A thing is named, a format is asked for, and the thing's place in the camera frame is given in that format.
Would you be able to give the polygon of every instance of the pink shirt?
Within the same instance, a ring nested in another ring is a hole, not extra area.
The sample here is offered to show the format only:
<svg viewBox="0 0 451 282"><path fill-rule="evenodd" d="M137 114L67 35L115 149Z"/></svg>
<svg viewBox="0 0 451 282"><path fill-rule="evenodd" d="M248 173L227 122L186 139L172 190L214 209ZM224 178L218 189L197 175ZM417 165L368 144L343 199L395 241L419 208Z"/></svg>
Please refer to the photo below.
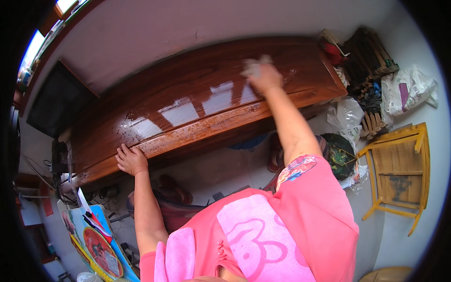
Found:
<svg viewBox="0 0 451 282"><path fill-rule="evenodd" d="M316 281L352 281L359 228L329 163L322 156L313 166L299 166L300 156L279 176L274 195L246 189L227 196L198 214L183 227L194 230L196 261L194 277L218 276L218 266L244 277L217 220L219 211L229 203L253 194L264 195L280 216L310 267ZM155 252L141 256L141 281L154 277Z"/></svg>

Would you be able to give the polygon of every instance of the television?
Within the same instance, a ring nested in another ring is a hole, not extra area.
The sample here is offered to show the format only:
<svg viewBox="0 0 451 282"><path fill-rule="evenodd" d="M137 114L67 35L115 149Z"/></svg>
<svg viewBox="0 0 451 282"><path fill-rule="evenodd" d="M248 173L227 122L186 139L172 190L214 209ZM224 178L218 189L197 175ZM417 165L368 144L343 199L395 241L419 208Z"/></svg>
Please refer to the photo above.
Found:
<svg viewBox="0 0 451 282"><path fill-rule="evenodd" d="M96 97L59 60L39 90L27 123L52 138L58 138Z"/></svg>

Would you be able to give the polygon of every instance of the wooden table top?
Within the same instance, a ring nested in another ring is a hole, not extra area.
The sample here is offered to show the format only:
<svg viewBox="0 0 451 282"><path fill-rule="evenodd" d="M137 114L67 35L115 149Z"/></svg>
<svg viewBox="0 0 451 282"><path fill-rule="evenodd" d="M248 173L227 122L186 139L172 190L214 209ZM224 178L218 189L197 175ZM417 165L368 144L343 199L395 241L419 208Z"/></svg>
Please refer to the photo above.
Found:
<svg viewBox="0 0 451 282"><path fill-rule="evenodd" d="M272 57L299 108L346 95L309 37L260 37L207 46L166 59L119 83L72 128L77 185L118 170L121 143L152 158L271 116L240 75L243 60Z"/></svg>

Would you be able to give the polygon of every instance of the poster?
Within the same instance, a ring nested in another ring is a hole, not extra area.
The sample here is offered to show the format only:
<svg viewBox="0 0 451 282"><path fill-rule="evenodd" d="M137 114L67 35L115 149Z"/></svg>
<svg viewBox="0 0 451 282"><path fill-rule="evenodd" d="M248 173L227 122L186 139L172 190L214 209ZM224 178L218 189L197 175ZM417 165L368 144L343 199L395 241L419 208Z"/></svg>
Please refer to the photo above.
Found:
<svg viewBox="0 0 451 282"><path fill-rule="evenodd" d="M62 212L63 222L69 232L72 245L80 254L83 262L105 281L111 282L120 277L139 282L131 264L111 231L110 223L105 217L102 205L90 206L102 227L113 235L110 244L103 236L92 228L83 218L84 208L76 208Z"/></svg>

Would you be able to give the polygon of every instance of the white fan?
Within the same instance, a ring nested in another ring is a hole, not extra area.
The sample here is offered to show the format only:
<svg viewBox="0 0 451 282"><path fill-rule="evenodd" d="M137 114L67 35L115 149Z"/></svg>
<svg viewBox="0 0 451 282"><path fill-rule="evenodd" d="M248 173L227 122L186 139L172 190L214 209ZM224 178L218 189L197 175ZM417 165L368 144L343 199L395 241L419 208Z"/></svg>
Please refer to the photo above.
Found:
<svg viewBox="0 0 451 282"><path fill-rule="evenodd" d="M91 272L81 272L77 275L77 282L104 282L100 277Z"/></svg>

